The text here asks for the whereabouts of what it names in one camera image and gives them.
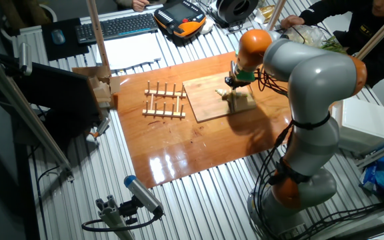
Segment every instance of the robotic arm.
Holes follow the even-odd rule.
[[[261,219],[284,225],[296,213],[336,193],[334,177],[321,168],[339,143],[339,127],[329,115],[329,106],[358,93],[367,78],[365,64],[354,57],[278,38],[264,30],[246,32],[239,42],[236,65],[226,78],[233,89],[247,85],[263,63],[266,73],[289,83],[293,130],[287,152],[269,180],[271,187],[257,192],[260,187],[256,186],[248,200],[258,225]]]

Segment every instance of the white paper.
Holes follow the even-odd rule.
[[[105,41],[109,68],[128,69],[142,63],[161,59],[161,50],[155,34],[146,33],[132,37]],[[96,63],[101,63],[99,48],[96,47]]]

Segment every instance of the black keyboard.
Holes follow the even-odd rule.
[[[142,33],[151,33],[158,30],[151,13],[120,17],[100,22],[104,40],[130,37]],[[95,43],[93,27],[91,24],[75,26],[78,43]]]

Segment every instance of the wooden stand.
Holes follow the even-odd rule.
[[[150,109],[149,109],[149,101],[146,101],[146,109],[142,110],[143,115],[158,116],[158,117],[179,117],[179,118],[186,117],[186,113],[183,112],[184,104],[181,105],[181,109],[179,112],[179,98],[180,98],[180,96],[177,96],[176,111],[174,111],[174,106],[175,106],[174,103],[173,103],[173,107],[172,107],[171,111],[166,111],[165,110],[166,105],[167,105],[166,102],[164,102],[164,109],[162,111],[157,110],[157,102],[155,102],[155,108],[152,109],[153,96],[154,96],[154,94],[151,94],[151,108]]]
[[[167,91],[167,84],[165,83],[164,91],[159,90],[159,82],[157,82],[157,90],[151,90],[150,81],[147,82],[147,89],[145,90],[145,95],[154,95],[156,97],[180,97],[186,98],[185,86],[182,85],[181,92],[176,93],[176,84],[174,83],[173,91]]]

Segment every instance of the wooden table top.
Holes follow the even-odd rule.
[[[197,123],[184,99],[184,119],[142,115],[146,100],[151,102],[144,94],[148,80],[151,89],[159,81],[159,89],[168,82],[171,88],[176,83],[180,91],[184,81],[228,72],[232,60],[234,52],[120,77],[115,104],[135,174],[146,187],[270,149],[286,128],[291,120],[288,99],[268,88],[260,92],[257,82],[251,84],[257,108],[250,111]],[[168,97],[155,97],[154,101],[159,108],[163,102],[167,106],[175,102]]]

